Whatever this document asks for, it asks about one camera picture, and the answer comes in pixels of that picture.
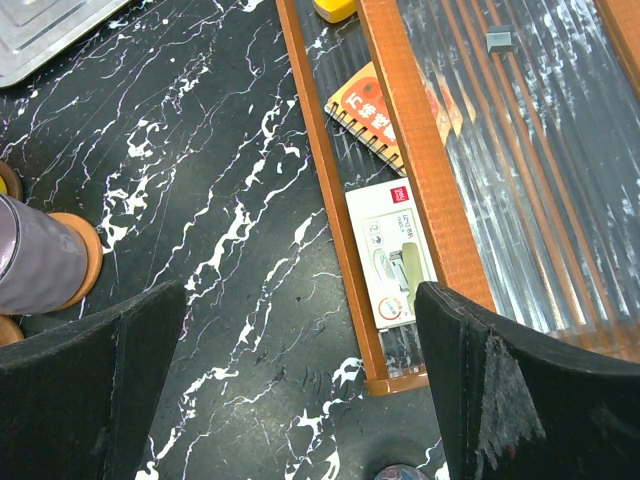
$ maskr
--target notebook spiral binding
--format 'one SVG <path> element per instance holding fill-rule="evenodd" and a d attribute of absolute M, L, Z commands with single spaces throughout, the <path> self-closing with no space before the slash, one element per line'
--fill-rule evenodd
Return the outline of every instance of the notebook spiral binding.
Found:
<path fill-rule="evenodd" d="M 398 161 L 400 155 L 394 153 L 391 156 L 385 155 L 385 151 L 388 150 L 389 146 L 384 143 L 377 135 L 372 135 L 371 137 L 365 135 L 365 133 L 369 130 L 365 126 L 360 126 L 357 128 L 358 121 L 355 118 L 351 120 L 347 119 L 348 112 L 346 110 L 341 110 L 338 113 L 338 109 L 340 105 L 337 102 L 332 102 L 331 105 L 327 104 L 325 106 L 325 111 L 335 120 L 342 125 L 349 133 L 351 133 L 357 140 L 359 140 L 365 147 L 367 147 L 371 152 L 375 153 L 378 157 L 384 160 L 391 168 L 393 168 L 396 173 L 401 176 L 406 176 L 404 172 L 404 167 L 401 161 Z"/>

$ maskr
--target product box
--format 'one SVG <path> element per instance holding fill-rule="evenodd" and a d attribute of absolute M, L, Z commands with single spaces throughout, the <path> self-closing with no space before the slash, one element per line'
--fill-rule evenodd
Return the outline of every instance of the product box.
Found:
<path fill-rule="evenodd" d="M 409 180 L 361 188 L 346 198 L 376 326 L 415 322 L 418 285 L 437 279 Z"/>

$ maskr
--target wooden frame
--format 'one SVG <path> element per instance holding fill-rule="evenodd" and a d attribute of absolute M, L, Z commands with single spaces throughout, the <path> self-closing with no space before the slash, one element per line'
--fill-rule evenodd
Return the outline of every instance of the wooden frame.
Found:
<path fill-rule="evenodd" d="M 640 95 L 640 9 L 634 0 L 596 0 L 616 51 Z M 389 378 L 368 299 L 338 171 L 325 128 L 295 0 L 276 0 L 300 96 L 311 150 L 342 270 L 353 324 L 372 395 L 428 385 L 426 372 Z M 458 193 L 455 177 L 431 115 L 396 0 L 358 0 L 358 14 L 396 132 L 407 175 L 440 282 L 494 310 L 491 291 Z M 596 322 L 596 336 L 604 338 Z M 614 337 L 619 337 L 614 328 Z M 580 332 L 589 349 L 591 335 Z M 616 343 L 626 350 L 624 340 Z M 624 358 L 630 359 L 628 351 Z"/>

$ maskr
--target orange notebook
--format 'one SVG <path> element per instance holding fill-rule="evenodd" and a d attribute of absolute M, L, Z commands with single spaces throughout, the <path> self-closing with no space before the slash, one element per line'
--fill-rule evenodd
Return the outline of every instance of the orange notebook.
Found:
<path fill-rule="evenodd" d="M 440 132 L 440 139 L 445 144 L 452 129 L 456 136 L 460 135 L 462 114 L 451 97 L 444 77 L 437 74 L 438 88 L 446 108 L 440 103 L 433 85 L 427 80 L 420 66 L 418 70 Z M 331 95 L 324 109 L 389 166 L 401 175 L 405 175 L 404 161 L 398 149 L 396 135 L 389 120 L 389 111 L 372 62 L 366 64 L 340 90 Z M 467 110 L 473 122 L 475 109 L 471 107 Z"/>
<path fill-rule="evenodd" d="M 405 174 L 373 63 L 365 65 L 331 95 L 324 109 L 389 166 Z"/>

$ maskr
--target wooden coaster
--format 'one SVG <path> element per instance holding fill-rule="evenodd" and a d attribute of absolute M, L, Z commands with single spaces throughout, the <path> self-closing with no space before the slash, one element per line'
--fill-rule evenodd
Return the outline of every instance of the wooden coaster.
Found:
<path fill-rule="evenodd" d="M 63 225 L 72 228 L 75 232 L 82 237 L 85 246 L 87 247 L 88 263 L 87 273 L 84 277 L 84 281 L 80 286 L 80 289 L 71 299 L 56 310 L 63 310 L 78 303 L 83 297 L 85 297 L 89 291 L 93 288 L 100 269 L 102 268 L 102 243 L 100 243 L 100 237 L 96 233 L 96 230 L 87 222 L 84 218 L 74 215 L 72 213 L 54 212 L 49 214 L 50 217 L 56 219 Z"/>
<path fill-rule="evenodd" d="M 7 189 L 7 195 L 21 202 L 24 198 L 22 181 L 15 170 L 6 163 L 0 162 L 0 177 Z"/>
<path fill-rule="evenodd" d="M 0 315 L 0 347 L 24 340 L 24 335 L 16 322 L 6 315 Z"/>

